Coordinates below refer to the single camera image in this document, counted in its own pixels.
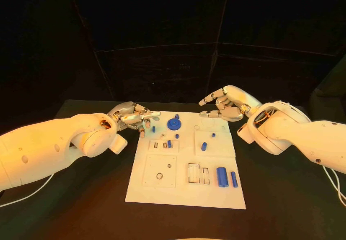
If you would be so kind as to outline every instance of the puzzle board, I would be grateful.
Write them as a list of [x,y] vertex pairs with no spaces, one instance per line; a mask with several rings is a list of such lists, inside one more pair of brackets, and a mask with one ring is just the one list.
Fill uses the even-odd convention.
[[[171,131],[167,122],[176,114],[182,128]],[[167,141],[171,148],[164,148]],[[202,151],[203,143],[207,143],[206,151]],[[229,187],[219,187],[216,168],[226,168]],[[238,188],[231,172],[236,174]],[[125,201],[246,209],[226,121],[202,118],[197,113],[161,112],[160,121],[151,121],[145,138],[138,140]]]

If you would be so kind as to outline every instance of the black backdrop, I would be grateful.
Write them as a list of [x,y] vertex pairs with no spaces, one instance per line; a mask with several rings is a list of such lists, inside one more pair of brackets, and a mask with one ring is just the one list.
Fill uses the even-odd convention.
[[343,1],[7,1],[1,133],[66,99],[196,103],[225,85],[304,105],[346,50]]

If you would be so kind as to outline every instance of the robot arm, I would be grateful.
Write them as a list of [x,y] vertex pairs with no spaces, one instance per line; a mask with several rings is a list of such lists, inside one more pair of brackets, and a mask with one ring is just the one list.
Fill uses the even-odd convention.
[[249,117],[238,130],[248,144],[280,155],[294,145],[308,160],[346,174],[346,125],[330,121],[311,122],[305,114],[288,103],[261,104],[238,87],[226,86],[199,103],[203,106],[216,99],[219,111],[199,115],[236,122]]
[[118,131],[130,128],[144,137],[150,118],[160,112],[132,102],[108,114],[79,114],[24,126],[0,136],[0,191],[29,184],[65,168],[83,156],[94,158],[109,148],[120,154],[128,142]]

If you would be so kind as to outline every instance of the white cable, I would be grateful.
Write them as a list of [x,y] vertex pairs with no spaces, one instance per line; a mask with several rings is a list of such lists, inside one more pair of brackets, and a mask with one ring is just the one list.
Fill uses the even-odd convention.
[[0,208],[9,206],[11,204],[16,204],[16,203],[21,202],[23,200],[26,200],[27,198],[30,198],[42,190],[42,188],[47,185],[53,175],[50,176],[50,178],[45,182],[45,184],[42,185],[42,187],[36,190],[36,192],[32,195],[26,196],[24,198],[19,199],[17,201],[13,201],[13,202],[6,203],[4,205],[0,205]]
[[334,187],[334,189],[336,189],[336,191],[337,191],[337,196],[339,196],[339,199],[340,199],[340,203],[342,203],[343,206],[346,207],[346,203],[344,203],[344,201],[343,201],[343,199],[346,200],[346,197],[344,197],[344,195],[342,194],[342,191],[340,191],[340,180],[339,180],[337,173],[336,173],[336,171],[331,169],[331,172],[333,172],[334,177],[336,177],[336,182],[337,182],[337,186],[336,186],[334,181],[333,181],[333,179],[331,179],[331,177],[330,177],[330,174],[329,174],[327,169],[326,169],[324,166],[323,166],[323,169],[324,169],[326,175],[327,175],[327,177],[329,177],[329,180],[330,180],[330,182],[331,182],[331,184],[333,184],[333,187]]

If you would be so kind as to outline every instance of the table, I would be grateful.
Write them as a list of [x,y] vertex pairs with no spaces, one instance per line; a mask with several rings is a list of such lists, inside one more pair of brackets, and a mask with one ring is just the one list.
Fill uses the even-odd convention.
[[[120,102],[68,100],[56,118],[107,113]],[[140,103],[153,111],[215,110],[213,105]],[[293,146],[280,155],[236,136],[245,123],[229,123],[246,210],[125,202],[138,132],[128,146],[81,158],[58,172],[27,200],[0,208],[1,239],[344,239],[346,209],[323,168]],[[339,174],[342,185],[346,175]],[[43,180],[9,190],[0,204],[33,191]]]

